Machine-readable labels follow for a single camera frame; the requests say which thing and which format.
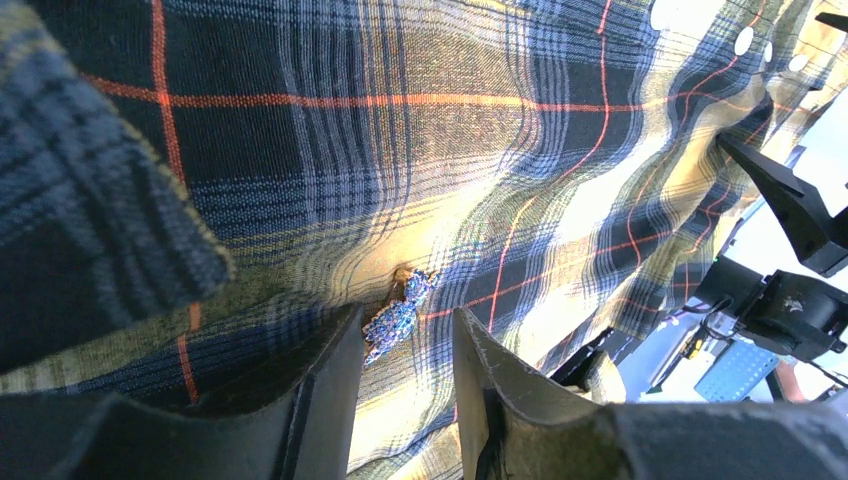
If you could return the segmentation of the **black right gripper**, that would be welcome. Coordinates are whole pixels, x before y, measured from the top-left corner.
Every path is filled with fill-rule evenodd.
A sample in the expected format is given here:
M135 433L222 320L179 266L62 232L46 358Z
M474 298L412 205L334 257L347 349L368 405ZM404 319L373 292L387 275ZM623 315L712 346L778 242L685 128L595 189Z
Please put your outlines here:
M830 215L815 186L729 134L719 134L717 145L751 178L801 265L824 278L847 267L846 209ZM813 362L847 350L847 293L820 279L783 270L761 275L720 257L695 297L734 319L739 335L775 354Z

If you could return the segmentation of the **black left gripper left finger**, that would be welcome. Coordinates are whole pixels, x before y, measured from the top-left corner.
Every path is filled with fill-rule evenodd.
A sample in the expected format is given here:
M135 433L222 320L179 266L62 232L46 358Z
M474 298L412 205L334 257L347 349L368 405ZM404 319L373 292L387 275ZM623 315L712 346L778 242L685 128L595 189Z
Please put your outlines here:
M162 409L118 393L1 400L5 479L340 479L364 343L351 305L292 350Z

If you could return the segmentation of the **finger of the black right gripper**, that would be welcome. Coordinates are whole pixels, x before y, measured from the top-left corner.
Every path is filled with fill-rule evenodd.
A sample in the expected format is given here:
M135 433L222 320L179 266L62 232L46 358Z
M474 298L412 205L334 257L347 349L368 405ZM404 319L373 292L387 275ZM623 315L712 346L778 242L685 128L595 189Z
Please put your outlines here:
M550 375L555 383L597 404L624 403L626 387L615 363L626 336L608 328Z

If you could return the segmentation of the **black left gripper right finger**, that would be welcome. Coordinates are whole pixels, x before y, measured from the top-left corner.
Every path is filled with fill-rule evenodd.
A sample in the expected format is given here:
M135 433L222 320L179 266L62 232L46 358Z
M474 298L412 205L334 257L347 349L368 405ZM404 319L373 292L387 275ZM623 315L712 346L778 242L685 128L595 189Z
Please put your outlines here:
M453 314L467 479L843 479L847 422L822 404L599 405Z

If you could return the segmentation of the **yellow plaid flannel shirt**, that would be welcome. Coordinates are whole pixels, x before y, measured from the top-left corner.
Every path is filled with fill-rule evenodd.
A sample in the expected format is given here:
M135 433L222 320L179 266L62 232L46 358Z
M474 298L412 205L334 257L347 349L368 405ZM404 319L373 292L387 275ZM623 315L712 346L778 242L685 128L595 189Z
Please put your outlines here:
M450 317L551 371L690 299L843 1L5 1L1 392L200 409L404 273L353 478L460 472Z

